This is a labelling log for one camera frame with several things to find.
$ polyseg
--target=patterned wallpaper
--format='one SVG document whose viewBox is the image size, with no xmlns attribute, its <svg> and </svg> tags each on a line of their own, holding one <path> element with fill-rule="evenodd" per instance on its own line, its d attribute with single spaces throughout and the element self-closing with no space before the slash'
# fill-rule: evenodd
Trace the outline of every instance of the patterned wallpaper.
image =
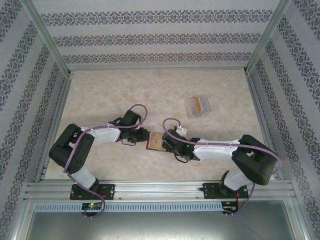
<svg viewBox="0 0 320 240">
<path fill-rule="evenodd" d="M 279 0 L 35 0 L 72 70 L 245 67 Z"/>
<path fill-rule="evenodd" d="M 19 0 L 0 3 L 0 240 L 33 182 L 65 77 Z"/>
<path fill-rule="evenodd" d="M 320 239 L 320 1 L 293 0 L 251 72 L 283 173 Z"/>
</svg>

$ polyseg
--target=beige floor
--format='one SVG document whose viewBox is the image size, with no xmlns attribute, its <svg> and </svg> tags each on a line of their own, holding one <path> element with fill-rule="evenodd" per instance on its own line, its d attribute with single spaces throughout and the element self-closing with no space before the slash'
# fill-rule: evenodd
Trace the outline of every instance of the beige floor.
<svg viewBox="0 0 320 240">
<path fill-rule="evenodd" d="M 212 111 L 188 120 L 184 102 L 196 95 L 208 95 Z M 228 141 L 250 134 L 263 140 L 243 70 L 76 71 L 57 136 L 70 123 L 94 127 L 123 117 L 137 103 L 148 108 L 143 127 L 149 131 L 162 132 L 162 121 L 174 117 L 187 129 L 187 138 Z M 143 108 L 134 111 L 144 115 Z M 135 147 L 120 142 L 94 146 L 86 165 L 105 180 L 219 180 L 226 170 L 237 168 L 232 161 L 218 159 L 183 164 L 173 154 L 146 150 L 145 142 Z M 50 160 L 45 178 L 67 177 Z"/>
</svg>

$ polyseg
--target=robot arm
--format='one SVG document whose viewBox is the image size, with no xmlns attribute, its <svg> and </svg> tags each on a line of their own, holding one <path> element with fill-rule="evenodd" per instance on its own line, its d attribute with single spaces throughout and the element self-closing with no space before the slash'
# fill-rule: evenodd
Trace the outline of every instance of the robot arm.
<svg viewBox="0 0 320 240">
<path fill-rule="evenodd" d="M 141 116 L 132 110 L 128 110 L 124 117 L 119 117 L 106 126 L 133 126 L 141 122 Z M 58 140 L 54 143 L 49 151 L 49 157 L 59 166 L 65 168 L 68 158 L 73 150 L 72 144 L 75 144 L 81 133 L 88 130 L 87 127 L 79 127 L 70 124 L 66 127 Z M 85 166 L 87 156 L 92 146 L 106 142 L 117 142 L 128 140 L 132 144 L 149 140 L 149 132 L 143 127 L 137 128 L 100 128 L 88 131 L 79 142 L 72 161 L 70 162 L 67 172 L 77 183 L 81 184 L 93 192 L 97 192 L 99 180 L 90 173 Z"/>
<path fill-rule="evenodd" d="M 173 136 L 187 140 L 185 137 L 179 135 L 177 129 L 169 129 L 168 132 Z M 162 136 L 162 147 L 169 152 L 173 152 L 175 157 L 185 159 L 184 163 L 190 160 L 207 160 L 207 159 L 220 159 L 224 161 L 233 161 L 239 168 L 236 172 L 227 171 L 222 179 L 220 190 L 223 191 L 236 191 L 240 187 L 249 183 L 259 185 L 267 185 L 273 173 L 277 160 L 259 150 L 231 146 L 231 144 L 242 144 L 260 147 L 269 150 L 265 145 L 250 135 L 243 135 L 239 140 L 233 141 L 208 141 L 201 138 L 191 138 L 189 141 L 193 144 L 184 143 L 170 137 L 167 133 Z M 207 145 L 197 145 L 196 143 L 206 143 Z M 221 144 L 227 146 L 210 145 L 209 143 Z"/>
</svg>

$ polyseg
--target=cable connector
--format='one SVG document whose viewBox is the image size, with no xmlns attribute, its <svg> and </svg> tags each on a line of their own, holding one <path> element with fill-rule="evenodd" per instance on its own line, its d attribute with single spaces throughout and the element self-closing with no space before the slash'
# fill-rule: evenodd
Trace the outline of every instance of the cable connector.
<svg viewBox="0 0 320 240">
<path fill-rule="evenodd" d="M 186 137 L 187 136 L 187 129 L 183 128 L 181 125 L 177 126 L 175 131 L 181 137 Z"/>
</svg>

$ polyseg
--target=transparent plastic box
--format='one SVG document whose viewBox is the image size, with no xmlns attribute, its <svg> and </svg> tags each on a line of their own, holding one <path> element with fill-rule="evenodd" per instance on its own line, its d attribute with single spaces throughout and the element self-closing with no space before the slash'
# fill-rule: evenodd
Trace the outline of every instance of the transparent plastic box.
<svg viewBox="0 0 320 240">
<path fill-rule="evenodd" d="M 208 96 L 194 96 L 187 98 L 184 102 L 188 119 L 204 118 L 211 112 Z"/>
</svg>

